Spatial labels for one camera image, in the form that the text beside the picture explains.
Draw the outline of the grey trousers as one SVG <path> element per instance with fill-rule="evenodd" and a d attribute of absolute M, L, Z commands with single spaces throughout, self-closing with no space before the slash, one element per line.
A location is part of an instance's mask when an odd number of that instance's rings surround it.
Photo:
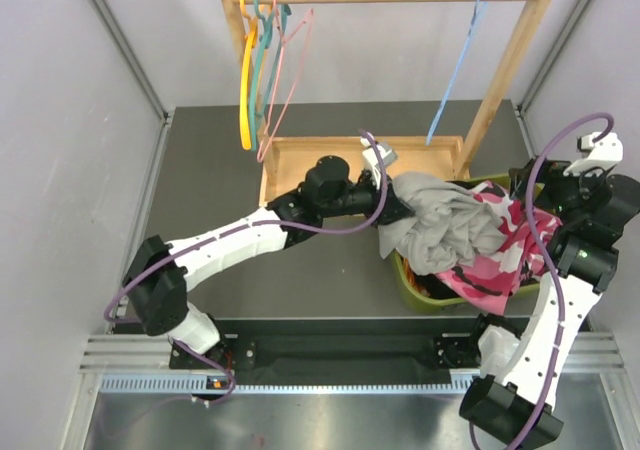
<path fill-rule="evenodd" d="M 506 241 L 501 219 L 486 203 L 454 183 L 406 172 L 393 180 L 395 195 L 414 215 L 378 227 L 379 254 L 393 251 L 418 275 L 470 266 L 479 255 L 497 252 Z"/>

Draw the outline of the orange white trousers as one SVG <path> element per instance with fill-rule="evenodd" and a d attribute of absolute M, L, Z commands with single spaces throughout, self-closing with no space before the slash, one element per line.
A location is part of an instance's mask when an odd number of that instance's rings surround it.
<path fill-rule="evenodd" d="M 417 294 L 424 297 L 429 297 L 430 293 L 424 284 L 424 280 L 421 276 L 416 275 L 410 268 L 409 261 L 405 257 L 400 257 L 402 271 L 409 287 Z"/>

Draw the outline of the pink camouflage trousers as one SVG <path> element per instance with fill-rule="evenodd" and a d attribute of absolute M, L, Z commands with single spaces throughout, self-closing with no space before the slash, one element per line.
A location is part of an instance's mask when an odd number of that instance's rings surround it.
<path fill-rule="evenodd" d="M 499 217 L 506 240 L 494 253 L 478 255 L 473 264 L 458 264 L 436 278 L 477 308 L 502 315 L 509 297 L 524 282 L 540 279 L 545 263 L 522 202 L 511 199 L 507 189 L 491 180 L 473 187 L 472 193 Z"/>

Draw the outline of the blue wire hanger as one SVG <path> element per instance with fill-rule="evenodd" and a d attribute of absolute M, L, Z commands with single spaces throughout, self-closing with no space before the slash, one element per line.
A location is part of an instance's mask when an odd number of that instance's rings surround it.
<path fill-rule="evenodd" d="M 460 71 L 464 65 L 465 59 L 467 58 L 467 54 L 469 52 L 469 49 L 471 47 L 471 44 L 474 40 L 475 37 L 475 33 L 476 33 L 476 28 L 478 26 L 478 22 L 482 19 L 485 11 L 486 11 L 486 7 L 487 7 L 488 3 L 486 0 L 475 0 L 474 2 L 474 7 L 473 7 L 473 12 L 471 15 L 471 19 L 470 19 L 470 23 L 469 23 L 469 27 L 467 30 L 467 34 L 463 43 L 463 46 L 461 48 L 460 54 L 458 56 L 458 59 L 456 61 L 455 67 L 452 71 L 451 77 L 449 79 L 449 82 L 447 84 L 447 87 L 444 91 L 444 94 L 439 102 L 438 108 L 436 110 L 436 113 L 430 123 L 427 135 L 426 135 L 426 139 L 425 139 L 425 144 L 427 146 L 429 146 L 436 134 L 436 131 L 439 127 L 441 118 L 445 112 L 445 108 L 451 98 L 451 94 L 453 92 L 454 86 L 458 80 Z"/>

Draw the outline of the teal plastic hanger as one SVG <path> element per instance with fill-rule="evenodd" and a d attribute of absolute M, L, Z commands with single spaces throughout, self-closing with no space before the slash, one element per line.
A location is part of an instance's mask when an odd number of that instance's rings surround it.
<path fill-rule="evenodd" d="M 263 73 L 266 52 L 269 49 L 273 39 L 273 24 L 275 18 L 275 10 L 272 6 L 268 5 L 268 9 L 263 11 L 260 8 L 258 0 L 254 0 L 254 12 L 262 24 L 262 32 L 258 34 L 258 51 L 256 54 L 255 63 L 258 66 L 258 74 L 254 75 L 249 87 L 249 102 L 248 102 L 248 122 L 251 137 L 251 149 L 253 151 L 258 150 L 258 129 L 261 119 L 264 117 L 265 106 L 259 106 L 258 95 L 260 91 L 261 77 Z"/>

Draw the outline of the orange plastic hanger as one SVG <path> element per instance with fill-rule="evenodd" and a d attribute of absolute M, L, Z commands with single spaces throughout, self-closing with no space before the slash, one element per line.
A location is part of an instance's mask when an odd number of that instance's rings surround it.
<path fill-rule="evenodd" d="M 252 111 L 249 109 L 249 99 L 253 78 L 253 53 L 258 43 L 259 21 L 263 5 L 253 3 L 253 14 L 250 14 L 247 10 L 246 0 L 239 0 L 239 6 L 241 16 L 246 20 L 248 27 L 241 63 L 239 129 L 243 149 L 255 151 L 257 149 L 257 136 L 254 124 L 250 122 Z"/>

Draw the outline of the black trousers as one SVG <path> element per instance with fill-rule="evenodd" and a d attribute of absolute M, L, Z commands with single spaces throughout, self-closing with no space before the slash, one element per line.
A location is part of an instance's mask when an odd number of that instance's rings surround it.
<path fill-rule="evenodd" d="M 420 292 L 434 300 L 448 300 L 458 298 L 459 295 L 453 291 L 446 283 L 442 282 L 436 275 L 417 275 L 416 285 Z"/>

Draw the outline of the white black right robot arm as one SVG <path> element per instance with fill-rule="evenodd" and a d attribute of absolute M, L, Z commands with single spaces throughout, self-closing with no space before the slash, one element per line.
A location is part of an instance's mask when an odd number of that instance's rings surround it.
<path fill-rule="evenodd" d="M 512 169 L 511 193 L 533 216 L 537 205 L 561 220 L 551 239 L 532 232 L 544 274 L 523 331 L 496 315 L 481 316 L 467 340 L 480 374 L 459 410 L 472 431 L 508 449 L 538 449 L 555 441 L 563 423 L 553 414 L 556 389 L 574 340 L 618 266 L 615 243 L 639 213 L 639 183 L 596 165 L 575 174 L 569 162 L 540 157 Z"/>

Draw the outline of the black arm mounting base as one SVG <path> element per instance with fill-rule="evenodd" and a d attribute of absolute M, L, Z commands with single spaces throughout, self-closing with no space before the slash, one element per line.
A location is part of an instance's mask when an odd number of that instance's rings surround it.
<path fill-rule="evenodd" d="M 467 335 L 315 334 L 223 336 L 204 355 L 227 369 L 266 368 L 278 358 L 355 362 L 406 359 L 427 369 L 475 368 L 480 352 Z"/>

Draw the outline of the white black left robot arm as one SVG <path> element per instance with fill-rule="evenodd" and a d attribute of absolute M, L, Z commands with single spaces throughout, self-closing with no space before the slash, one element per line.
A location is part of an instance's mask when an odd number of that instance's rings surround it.
<path fill-rule="evenodd" d="M 324 232 L 328 218 L 363 215 L 366 226 L 379 227 L 413 216 L 385 166 L 367 163 L 357 181 L 349 171 L 344 159 L 325 156 L 295 189 L 235 223 L 173 242 L 144 240 L 123 278 L 144 333 L 177 340 L 203 365 L 216 366 L 227 344 L 213 318 L 189 303 L 191 290 L 229 267 Z"/>

